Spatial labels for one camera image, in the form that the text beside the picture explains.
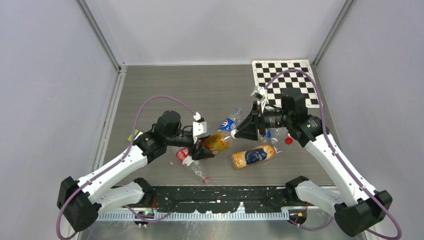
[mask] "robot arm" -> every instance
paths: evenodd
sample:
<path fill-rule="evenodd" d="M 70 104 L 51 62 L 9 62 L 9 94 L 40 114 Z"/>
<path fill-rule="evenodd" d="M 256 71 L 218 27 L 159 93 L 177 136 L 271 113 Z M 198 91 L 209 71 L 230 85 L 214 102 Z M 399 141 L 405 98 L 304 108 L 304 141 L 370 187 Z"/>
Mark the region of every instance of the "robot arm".
<path fill-rule="evenodd" d="M 143 178 L 137 178 L 121 187 L 112 187 L 128 174 L 162 156 L 167 146 L 188 147 L 194 160 L 213 158 L 215 155 L 206 149 L 205 144 L 198 143 L 209 136 L 207 123 L 198 114 L 194 117 L 196 121 L 190 126 L 191 130 L 187 131 L 185 128 L 181 129 L 181 116 L 177 112 L 166 111 L 149 131 L 134 137 L 133 145 L 125 158 L 127 149 L 101 168 L 77 180 L 70 176 L 64 179 L 57 198 L 59 209 L 71 194 L 89 183 L 63 210 L 63 215 L 72 228 L 80 232 L 93 224 L 100 214 L 109 210 L 128 204 L 150 203 L 155 195 L 154 189 Z"/>
<path fill-rule="evenodd" d="M 392 197 L 385 190 L 377 191 L 359 174 L 327 129 L 327 137 L 335 149 L 333 152 L 325 138 L 326 133 L 323 132 L 321 119 L 308 114 L 305 97 L 298 88 L 287 88 L 281 93 L 282 107 L 270 105 L 263 107 L 267 99 L 261 89 L 255 88 L 252 96 L 259 99 L 259 104 L 253 103 L 251 113 L 237 129 L 231 132 L 232 136 L 257 141 L 258 136 L 264 136 L 268 128 L 286 127 L 290 136 L 318 160 L 340 192 L 340 194 L 334 193 L 300 176 L 286 183 L 285 191 L 292 201 L 309 202 L 326 211 L 351 237 L 384 219 L 386 215 L 384 211 L 365 193 L 363 188 L 374 193 L 374 197 L 386 209 L 390 207 Z M 341 157 L 363 186 L 356 183 L 334 153 Z"/>

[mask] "gray table surface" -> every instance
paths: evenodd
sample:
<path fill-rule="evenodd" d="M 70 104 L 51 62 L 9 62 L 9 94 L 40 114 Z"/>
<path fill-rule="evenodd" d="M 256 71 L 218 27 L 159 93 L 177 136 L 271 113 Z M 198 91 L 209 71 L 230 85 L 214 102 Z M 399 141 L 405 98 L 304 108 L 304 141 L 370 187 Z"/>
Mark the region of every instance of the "gray table surface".
<path fill-rule="evenodd" d="M 243 109 L 243 118 L 247 116 L 254 100 L 250 96 L 253 86 L 251 65 L 129 66 L 104 162 L 107 163 L 126 149 L 136 114 L 148 98 L 169 95 L 182 100 L 200 112 L 212 132 L 236 108 Z M 155 99 L 141 113 L 137 128 L 142 132 L 149 130 L 166 110 L 180 113 L 183 126 L 191 125 L 193 117 L 185 108 L 168 99 Z M 309 113 L 319 116 L 316 108 L 309 109 Z M 327 108 L 325 114 L 327 126 L 335 135 Z M 234 169 L 231 154 L 256 146 L 256 142 L 235 139 L 232 148 L 219 153 L 215 158 L 202 161 L 210 177 L 210 184 L 284 185 L 303 175 L 318 185 L 333 185 L 321 165 L 297 142 L 291 145 L 281 144 L 279 149 L 282 152 L 268 161 Z M 156 186 L 202 184 L 179 163 L 171 151 L 134 171 L 119 185 L 140 177 Z"/>

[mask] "crushed plastic bottle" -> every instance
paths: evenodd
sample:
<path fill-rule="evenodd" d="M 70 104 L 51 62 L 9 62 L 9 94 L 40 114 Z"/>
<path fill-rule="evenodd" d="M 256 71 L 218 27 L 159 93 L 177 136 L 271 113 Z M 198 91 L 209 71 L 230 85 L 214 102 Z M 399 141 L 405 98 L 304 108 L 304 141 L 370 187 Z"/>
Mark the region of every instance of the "crushed plastic bottle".
<path fill-rule="evenodd" d="M 242 121 L 242 109 L 237 108 L 235 112 L 231 113 L 221 124 L 221 126 L 218 129 L 218 132 L 221 131 L 227 131 L 231 132 L 232 130 L 236 129 L 239 123 Z"/>
<path fill-rule="evenodd" d="M 172 152 L 175 154 L 176 158 L 193 172 L 194 175 L 198 178 L 201 178 L 204 184 L 209 183 L 209 177 L 206 174 L 203 164 L 198 160 L 193 160 L 189 155 L 189 149 L 187 147 L 177 147 L 172 146 Z"/>

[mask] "gray wall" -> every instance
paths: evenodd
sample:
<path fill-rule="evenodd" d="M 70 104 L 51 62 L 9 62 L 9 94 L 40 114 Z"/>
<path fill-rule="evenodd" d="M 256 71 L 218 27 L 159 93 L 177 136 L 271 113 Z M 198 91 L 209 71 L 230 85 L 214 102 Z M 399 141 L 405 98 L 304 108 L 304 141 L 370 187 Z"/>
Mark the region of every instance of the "gray wall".
<path fill-rule="evenodd" d="M 0 233 L 56 240 L 60 182 L 89 172 L 115 69 L 75 1 L 0 3 Z"/>
<path fill-rule="evenodd" d="M 393 196 L 405 240 L 422 239 L 424 1 L 355 3 L 318 66 L 352 164 Z M 394 236 L 388 218 L 380 227 Z"/>
<path fill-rule="evenodd" d="M 127 65 L 186 65 L 312 60 L 344 1 L 88 0 L 88 4 Z"/>

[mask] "bottle cap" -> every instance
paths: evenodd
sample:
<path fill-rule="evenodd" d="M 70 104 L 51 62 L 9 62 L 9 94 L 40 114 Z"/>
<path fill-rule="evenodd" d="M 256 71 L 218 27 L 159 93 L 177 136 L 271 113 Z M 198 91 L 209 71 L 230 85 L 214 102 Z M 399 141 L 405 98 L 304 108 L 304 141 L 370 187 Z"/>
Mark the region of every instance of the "bottle cap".
<path fill-rule="evenodd" d="M 292 144 L 293 143 L 293 138 L 291 138 L 291 137 L 286 138 L 285 139 L 285 143 L 288 144 L 288 145 Z"/>

